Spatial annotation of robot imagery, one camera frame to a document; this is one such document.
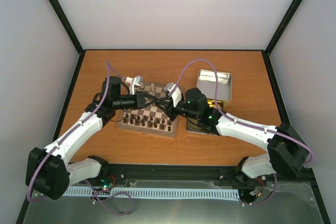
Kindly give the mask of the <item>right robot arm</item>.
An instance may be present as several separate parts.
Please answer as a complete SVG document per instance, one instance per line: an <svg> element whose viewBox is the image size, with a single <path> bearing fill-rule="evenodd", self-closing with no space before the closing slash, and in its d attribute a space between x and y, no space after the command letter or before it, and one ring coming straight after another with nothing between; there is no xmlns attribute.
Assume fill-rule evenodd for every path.
<svg viewBox="0 0 336 224"><path fill-rule="evenodd" d="M279 126L262 125L242 120L216 106L210 106L198 88L182 95L179 89L169 89L166 97L156 101L171 120L182 116L196 124L205 133L234 137L265 151L256 157L244 157L237 165L237 175L257 178L261 175L279 174L297 178L308 158L313 154L288 123Z"/></svg>

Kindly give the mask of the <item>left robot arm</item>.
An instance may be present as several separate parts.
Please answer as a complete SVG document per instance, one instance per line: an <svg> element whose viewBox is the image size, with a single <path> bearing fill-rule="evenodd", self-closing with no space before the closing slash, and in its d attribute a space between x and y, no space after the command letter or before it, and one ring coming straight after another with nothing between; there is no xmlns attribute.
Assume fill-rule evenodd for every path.
<svg viewBox="0 0 336 224"><path fill-rule="evenodd" d="M91 155L81 162L70 160L89 138L110 122L117 110L144 109L158 100L143 91L121 94L123 85L119 77L107 77L101 92L68 131L45 148L36 147L29 153L26 172L29 201L33 201L33 191L56 200L69 186L85 179L92 178L100 184L108 180L105 159Z"/></svg>

